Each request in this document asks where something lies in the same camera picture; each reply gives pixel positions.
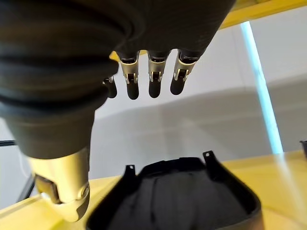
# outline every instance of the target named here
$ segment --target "white wall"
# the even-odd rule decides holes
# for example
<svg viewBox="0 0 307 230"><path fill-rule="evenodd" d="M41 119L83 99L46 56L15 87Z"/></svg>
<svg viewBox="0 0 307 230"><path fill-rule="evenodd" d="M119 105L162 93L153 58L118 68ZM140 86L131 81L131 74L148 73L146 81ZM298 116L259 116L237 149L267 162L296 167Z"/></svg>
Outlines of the white wall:
<svg viewBox="0 0 307 230"><path fill-rule="evenodd" d="M307 139L307 7L251 23L284 151Z"/></svg>
<svg viewBox="0 0 307 230"><path fill-rule="evenodd" d="M118 95L96 112L91 178L214 150L220 160L270 154L239 26L218 31L189 75L181 95L170 92L177 52L168 58L161 94L148 94L147 56L140 57L140 96L128 98L122 71Z"/></svg>

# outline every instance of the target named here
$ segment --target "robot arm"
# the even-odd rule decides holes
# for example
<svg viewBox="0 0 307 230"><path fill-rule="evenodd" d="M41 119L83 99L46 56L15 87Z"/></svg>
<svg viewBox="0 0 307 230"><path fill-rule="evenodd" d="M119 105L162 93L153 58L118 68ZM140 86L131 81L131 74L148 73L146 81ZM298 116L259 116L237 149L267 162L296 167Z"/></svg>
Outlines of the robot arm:
<svg viewBox="0 0 307 230"><path fill-rule="evenodd" d="M128 96L139 96L148 50L149 94L178 49L171 92L183 90L234 0L14 0L0 3L0 115L28 157L42 196L68 221L87 209L94 112L116 96L120 57Z"/></svg>

